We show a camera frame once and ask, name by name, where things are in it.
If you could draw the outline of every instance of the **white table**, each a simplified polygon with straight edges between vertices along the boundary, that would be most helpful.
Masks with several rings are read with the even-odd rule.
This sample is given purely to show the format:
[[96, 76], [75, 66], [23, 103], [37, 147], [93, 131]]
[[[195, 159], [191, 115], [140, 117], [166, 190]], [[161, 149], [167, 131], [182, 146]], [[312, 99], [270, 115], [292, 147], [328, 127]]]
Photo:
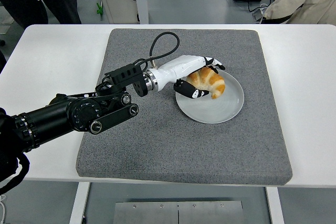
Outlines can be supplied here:
[[[47, 105], [56, 93], [94, 91], [115, 28], [252, 29], [259, 33], [291, 162], [289, 187], [336, 187], [336, 27], [331, 25], [33, 25], [0, 74], [9, 115]], [[71, 132], [27, 154], [26, 179], [147, 183], [79, 177], [83, 133]]]

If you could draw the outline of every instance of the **white plate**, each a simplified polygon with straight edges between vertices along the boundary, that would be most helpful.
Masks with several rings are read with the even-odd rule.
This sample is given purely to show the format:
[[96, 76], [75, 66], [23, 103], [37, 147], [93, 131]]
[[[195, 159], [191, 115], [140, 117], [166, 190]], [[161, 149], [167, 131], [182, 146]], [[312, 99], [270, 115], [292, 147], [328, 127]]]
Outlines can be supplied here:
[[218, 70], [224, 78], [224, 93], [211, 99], [211, 93], [204, 97], [191, 99], [176, 93], [180, 109], [191, 119], [201, 123], [223, 123], [235, 117], [244, 104], [244, 92], [239, 82], [227, 72]]

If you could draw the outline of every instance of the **beige jacket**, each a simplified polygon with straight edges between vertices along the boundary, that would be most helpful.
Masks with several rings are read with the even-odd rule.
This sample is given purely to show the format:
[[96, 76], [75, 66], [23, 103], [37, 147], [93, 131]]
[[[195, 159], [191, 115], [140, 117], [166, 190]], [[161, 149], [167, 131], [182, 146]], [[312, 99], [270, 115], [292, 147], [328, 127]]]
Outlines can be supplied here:
[[291, 14], [287, 24], [336, 25], [336, 0], [276, 0], [264, 12], [264, 17], [283, 18]]

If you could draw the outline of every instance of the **robotic arm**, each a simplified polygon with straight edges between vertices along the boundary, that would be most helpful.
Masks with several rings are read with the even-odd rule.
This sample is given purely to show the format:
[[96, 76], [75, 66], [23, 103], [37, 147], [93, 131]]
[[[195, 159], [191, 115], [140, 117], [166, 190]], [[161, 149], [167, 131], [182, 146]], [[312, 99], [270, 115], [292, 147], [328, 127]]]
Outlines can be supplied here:
[[48, 106], [14, 116], [6, 115], [0, 108], [0, 182], [16, 173], [17, 159], [22, 165], [19, 175], [1, 188], [0, 194], [18, 185], [28, 173], [29, 161], [24, 152], [71, 131], [99, 134], [136, 116], [139, 107], [131, 102], [126, 90], [128, 85], [133, 84], [137, 94], [143, 97], [174, 83], [176, 92], [197, 98], [208, 91], [199, 91], [182, 78], [204, 66], [225, 69], [213, 58], [183, 55], [159, 68], [153, 66], [147, 70], [148, 61], [155, 65], [152, 59], [140, 59], [106, 73], [93, 93], [57, 94]]

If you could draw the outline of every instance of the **gray cushion pad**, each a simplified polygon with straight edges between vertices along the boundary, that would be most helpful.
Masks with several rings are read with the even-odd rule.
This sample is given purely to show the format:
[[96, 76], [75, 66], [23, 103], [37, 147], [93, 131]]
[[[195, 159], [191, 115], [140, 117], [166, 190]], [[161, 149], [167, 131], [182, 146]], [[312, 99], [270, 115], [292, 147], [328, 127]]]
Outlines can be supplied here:
[[[111, 32], [97, 83], [104, 73], [148, 58], [154, 38], [166, 30], [115, 29]], [[128, 86], [139, 114], [101, 134], [85, 133], [77, 157], [79, 176], [204, 184], [283, 185], [292, 170], [256, 31], [173, 29], [181, 55], [213, 57], [244, 90], [242, 110], [220, 124], [188, 118], [178, 107], [173, 85], [139, 97]], [[153, 56], [174, 48], [161, 37]]]

